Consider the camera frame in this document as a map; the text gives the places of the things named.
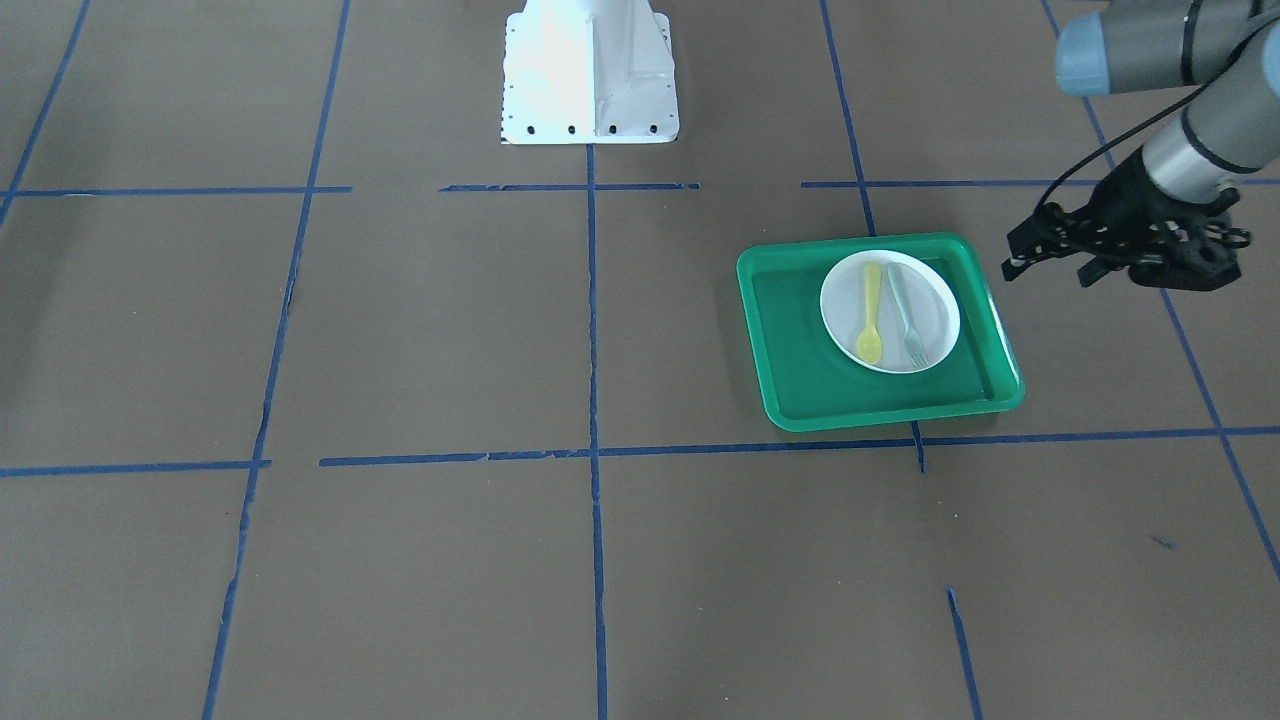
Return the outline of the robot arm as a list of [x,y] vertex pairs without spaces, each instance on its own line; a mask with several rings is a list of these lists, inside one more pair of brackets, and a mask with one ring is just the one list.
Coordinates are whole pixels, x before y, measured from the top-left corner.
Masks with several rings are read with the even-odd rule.
[[1068,210],[1042,195],[1007,233],[1006,281],[1084,254],[1089,287],[1114,272],[1139,286],[1210,292],[1238,281],[1252,241],[1229,211],[1242,182],[1277,160],[1279,28],[1275,1],[1111,1],[1059,32],[1055,79],[1071,96],[1161,88],[1187,96]]

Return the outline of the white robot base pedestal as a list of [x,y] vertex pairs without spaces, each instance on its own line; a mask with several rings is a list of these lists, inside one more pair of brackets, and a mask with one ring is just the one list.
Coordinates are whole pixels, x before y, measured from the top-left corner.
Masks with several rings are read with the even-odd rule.
[[672,143],[669,18],[648,1],[527,1],[506,18],[500,141]]

